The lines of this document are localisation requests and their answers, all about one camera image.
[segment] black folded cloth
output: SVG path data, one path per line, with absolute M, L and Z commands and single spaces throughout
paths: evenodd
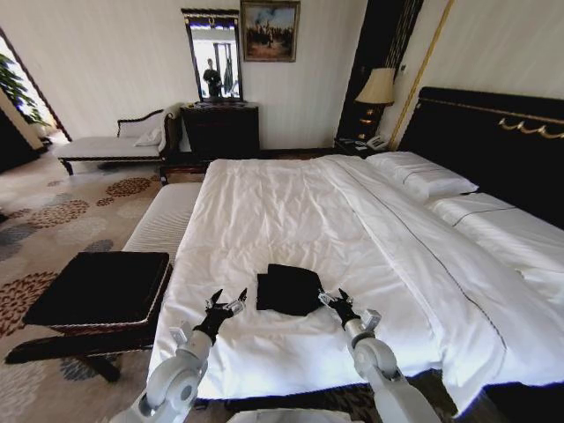
M 307 315 L 322 306 L 319 276 L 300 267 L 269 264 L 268 273 L 258 274 L 257 310 L 275 310 L 285 315 Z

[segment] white duvet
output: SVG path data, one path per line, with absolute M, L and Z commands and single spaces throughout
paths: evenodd
M 362 382 L 326 308 L 306 317 L 256 311 L 269 263 L 316 271 L 358 309 L 406 375 L 441 368 L 463 411 L 488 383 L 564 379 L 564 319 L 509 268 L 399 193 L 365 161 L 217 160 L 176 256 L 150 372 L 174 354 L 168 333 L 204 318 L 220 288 L 247 308 L 227 320 L 198 390 L 203 398 L 288 395 Z

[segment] mirror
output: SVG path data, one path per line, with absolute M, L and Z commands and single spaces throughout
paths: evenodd
M 201 101 L 242 101 L 239 11 L 182 9 Z

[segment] white pillow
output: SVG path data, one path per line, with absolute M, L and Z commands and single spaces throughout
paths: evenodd
M 548 301 L 564 307 L 564 231 L 483 193 L 427 207 L 521 273 Z
M 384 152 L 367 158 L 394 185 L 421 203 L 433 197 L 474 192 L 478 185 L 413 152 Z
M 162 138 L 161 134 L 162 131 L 160 129 L 160 126 L 153 128 L 152 130 L 148 130 L 145 134 L 137 139 L 134 146 L 145 147 L 148 145 L 159 145 Z

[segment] chaise lounge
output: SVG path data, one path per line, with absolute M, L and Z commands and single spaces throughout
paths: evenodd
M 119 120 L 116 137 L 80 138 L 57 148 L 54 155 L 70 175 L 72 161 L 165 161 L 182 138 L 180 105 L 156 110 L 139 119 Z M 154 143 L 139 143 L 141 137 L 150 133 L 156 135 Z

